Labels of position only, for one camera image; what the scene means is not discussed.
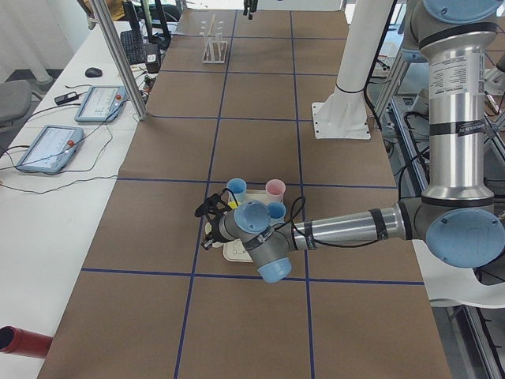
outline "chair seat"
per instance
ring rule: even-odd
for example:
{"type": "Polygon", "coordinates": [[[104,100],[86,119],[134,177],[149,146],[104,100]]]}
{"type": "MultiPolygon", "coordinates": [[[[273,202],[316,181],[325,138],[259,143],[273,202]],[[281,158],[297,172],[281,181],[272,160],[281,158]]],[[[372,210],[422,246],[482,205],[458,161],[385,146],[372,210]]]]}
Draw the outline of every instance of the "chair seat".
{"type": "Polygon", "coordinates": [[[22,118],[32,104],[32,87],[27,81],[0,84],[0,122],[22,118]]]}

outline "blue end cap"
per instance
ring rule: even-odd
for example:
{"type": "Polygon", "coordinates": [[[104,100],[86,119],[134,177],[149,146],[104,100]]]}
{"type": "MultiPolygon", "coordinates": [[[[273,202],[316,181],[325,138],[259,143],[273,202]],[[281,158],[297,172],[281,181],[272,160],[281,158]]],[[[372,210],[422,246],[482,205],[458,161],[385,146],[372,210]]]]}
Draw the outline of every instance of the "blue end cap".
{"type": "Polygon", "coordinates": [[[267,283],[279,282],[291,272],[290,259],[286,257],[267,263],[258,268],[258,272],[267,283]]]}
{"type": "Polygon", "coordinates": [[[451,266],[481,267],[502,253],[505,229],[498,217],[484,209],[455,209],[430,225],[426,245],[451,266]]]}
{"type": "Polygon", "coordinates": [[[501,1],[497,0],[423,0],[426,10],[434,18],[449,24],[468,24],[491,16],[501,1]]]}
{"type": "Polygon", "coordinates": [[[261,233],[270,225],[270,212],[262,202],[251,200],[234,210],[234,219],[246,233],[261,233]]]}
{"type": "Polygon", "coordinates": [[[425,63],[428,61],[419,50],[410,50],[402,48],[402,58],[405,62],[409,63],[425,63]]]}

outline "blue cup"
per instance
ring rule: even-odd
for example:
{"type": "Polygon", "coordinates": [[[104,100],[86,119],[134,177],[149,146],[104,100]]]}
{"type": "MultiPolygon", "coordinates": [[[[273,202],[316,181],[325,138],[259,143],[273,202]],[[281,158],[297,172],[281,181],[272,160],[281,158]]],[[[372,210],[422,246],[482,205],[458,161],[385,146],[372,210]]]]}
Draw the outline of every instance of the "blue cup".
{"type": "Polygon", "coordinates": [[[286,206],[280,201],[272,201],[267,205],[270,212],[270,225],[277,223],[284,223],[284,216],[286,215],[286,206]]]}
{"type": "Polygon", "coordinates": [[[244,179],[234,178],[226,184],[227,189],[234,193],[235,198],[239,203],[245,199],[245,191],[247,190],[247,183],[244,179]]]}

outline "brown table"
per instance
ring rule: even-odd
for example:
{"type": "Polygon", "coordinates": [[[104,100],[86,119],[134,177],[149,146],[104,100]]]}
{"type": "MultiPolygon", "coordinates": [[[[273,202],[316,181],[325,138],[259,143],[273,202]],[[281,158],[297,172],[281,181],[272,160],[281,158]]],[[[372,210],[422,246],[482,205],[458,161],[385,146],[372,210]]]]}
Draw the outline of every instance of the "brown table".
{"type": "Polygon", "coordinates": [[[295,252],[271,285],[199,245],[194,209],[237,176],[283,179],[307,219],[395,202],[380,132],[313,135],[344,14],[186,11],[179,31],[39,378],[451,377],[410,242],[295,252]],[[201,63],[213,13],[224,65],[201,63]]]}

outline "red cylinder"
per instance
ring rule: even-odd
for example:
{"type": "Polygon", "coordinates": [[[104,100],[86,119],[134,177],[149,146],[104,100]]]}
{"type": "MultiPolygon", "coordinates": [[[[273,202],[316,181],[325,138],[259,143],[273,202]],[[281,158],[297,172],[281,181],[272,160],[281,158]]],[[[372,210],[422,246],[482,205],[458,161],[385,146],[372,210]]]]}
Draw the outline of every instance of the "red cylinder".
{"type": "Polygon", "coordinates": [[[52,337],[13,326],[0,329],[0,353],[44,359],[52,342],[52,337]]]}

